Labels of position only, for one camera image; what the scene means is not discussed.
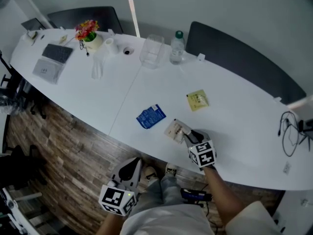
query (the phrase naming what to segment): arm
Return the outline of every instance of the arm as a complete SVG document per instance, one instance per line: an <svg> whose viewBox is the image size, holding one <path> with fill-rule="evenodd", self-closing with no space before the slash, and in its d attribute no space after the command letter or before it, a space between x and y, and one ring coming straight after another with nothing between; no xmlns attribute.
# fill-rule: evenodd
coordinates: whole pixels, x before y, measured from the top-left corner
<svg viewBox="0 0 313 235"><path fill-rule="evenodd" d="M216 170L205 167L204 173L210 185L217 211L220 214L223 224L226 226L245 206L232 190L228 188Z"/></svg>
<svg viewBox="0 0 313 235"><path fill-rule="evenodd" d="M123 222L122 216L109 213L96 235L119 235Z"/></svg>

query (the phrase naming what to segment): jeans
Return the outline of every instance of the jeans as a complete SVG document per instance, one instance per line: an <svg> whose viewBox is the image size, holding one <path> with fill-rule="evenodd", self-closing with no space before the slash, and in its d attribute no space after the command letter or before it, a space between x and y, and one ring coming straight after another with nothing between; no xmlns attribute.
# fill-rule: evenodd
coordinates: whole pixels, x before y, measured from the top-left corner
<svg viewBox="0 0 313 235"><path fill-rule="evenodd" d="M161 182L158 178L151 179L129 217L154 207L180 205L183 202L176 178L172 174L166 174Z"/></svg>

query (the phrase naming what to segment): white shirt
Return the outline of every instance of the white shirt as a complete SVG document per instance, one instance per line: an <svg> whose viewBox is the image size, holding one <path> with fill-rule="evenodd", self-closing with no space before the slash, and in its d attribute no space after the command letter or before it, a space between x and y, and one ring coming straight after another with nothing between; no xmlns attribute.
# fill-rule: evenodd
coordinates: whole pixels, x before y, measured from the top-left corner
<svg viewBox="0 0 313 235"><path fill-rule="evenodd" d="M279 235L273 219L254 202L226 225L228 235ZM128 218L121 235L214 235L202 209L197 205L155 207Z"/></svg>

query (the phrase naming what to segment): oval conference table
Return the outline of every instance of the oval conference table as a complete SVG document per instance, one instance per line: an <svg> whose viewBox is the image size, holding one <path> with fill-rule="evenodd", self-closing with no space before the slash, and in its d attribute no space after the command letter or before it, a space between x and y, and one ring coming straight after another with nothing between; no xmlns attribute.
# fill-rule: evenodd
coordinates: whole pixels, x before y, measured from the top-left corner
<svg viewBox="0 0 313 235"><path fill-rule="evenodd" d="M104 39L111 37L99 32ZM141 65L140 52L145 39L116 34L119 53L103 51L103 77L91 78L93 54L86 56L77 40L57 85L32 74L37 60L49 43L58 43L74 30L47 29L31 46L22 38L11 58L11 65L35 88L80 120L141 152L190 171L200 173L189 160L185 143L178 144L164 134L175 118L193 129L206 130L217 151L216 168L226 181L260 188L282 190L313 189L313 152L302 142L292 157L282 148L277 135L286 105L238 75L206 60L184 53L180 65L169 62L170 46L157 69ZM125 55L125 47L134 53ZM192 112L186 95L203 89L209 107ZM151 129L141 127L136 117L158 104L167 116ZM288 139L286 151L293 147ZM284 173L288 164L289 172Z"/></svg>

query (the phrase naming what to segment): flower pot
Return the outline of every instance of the flower pot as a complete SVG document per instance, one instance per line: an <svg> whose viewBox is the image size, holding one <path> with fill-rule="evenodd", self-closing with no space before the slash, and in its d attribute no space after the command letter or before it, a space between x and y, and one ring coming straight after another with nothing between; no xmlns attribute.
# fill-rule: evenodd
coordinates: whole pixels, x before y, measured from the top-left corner
<svg viewBox="0 0 313 235"><path fill-rule="evenodd" d="M88 48L88 50L97 50L102 45L103 38L97 34L94 40L90 42L85 42L85 40L83 41L84 41L85 46Z"/></svg>

